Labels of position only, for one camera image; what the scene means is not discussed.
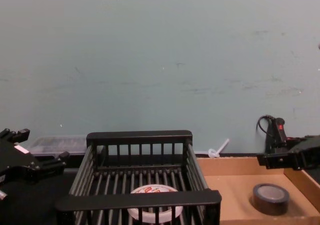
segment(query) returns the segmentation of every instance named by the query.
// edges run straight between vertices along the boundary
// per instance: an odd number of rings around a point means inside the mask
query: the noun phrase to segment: cardboard tray
[[[221,225],[320,225],[320,185],[305,171],[266,169],[255,157],[198,158],[210,189],[222,196]],[[269,183],[290,195],[288,212],[271,216],[251,204],[253,188]]]

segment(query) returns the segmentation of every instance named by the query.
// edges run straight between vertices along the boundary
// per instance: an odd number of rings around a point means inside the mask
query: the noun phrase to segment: black plastic crate
[[[178,192],[130,192],[148,184],[171,186]],[[187,130],[94,132],[69,196],[56,203],[59,225],[135,225],[142,212],[172,209],[172,225],[218,225],[221,196],[211,190],[192,149]],[[183,212],[175,218],[175,207]],[[127,209],[137,208],[139,220]]]

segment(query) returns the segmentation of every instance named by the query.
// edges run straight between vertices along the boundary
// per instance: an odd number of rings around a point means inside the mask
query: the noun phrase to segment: black mount
[[[6,128],[0,132],[0,185],[19,179],[37,182],[63,173],[69,153],[40,162],[19,145],[28,140],[29,134],[29,129],[15,132]]]
[[[320,166],[320,136],[287,137],[285,120],[266,116],[268,129],[264,153],[257,154],[258,162],[267,169],[315,169]]]

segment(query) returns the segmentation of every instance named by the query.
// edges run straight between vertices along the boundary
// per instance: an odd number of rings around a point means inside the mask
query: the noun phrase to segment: black cable
[[[267,136],[270,136],[270,137],[273,138],[273,135],[267,133],[267,131],[264,130],[264,128],[261,126],[260,121],[261,121],[262,119],[265,119],[265,120],[268,120],[268,122],[271,122],[273,119],[276,119],[276,118],[273,117],[273,116],[271,116],[271,115],[263,115],[263,116],[261,116],[261,117],[258,119],[258,122],[257,122],[257,126],[259,126],[259,128],[261,129],[261,131],[264,132]]]

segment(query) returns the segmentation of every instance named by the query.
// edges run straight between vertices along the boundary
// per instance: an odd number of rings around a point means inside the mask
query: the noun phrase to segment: teal wall
[[[41,136],[188,129],[260,152],[320,133],[320,0],[0,0],[0,121]]]

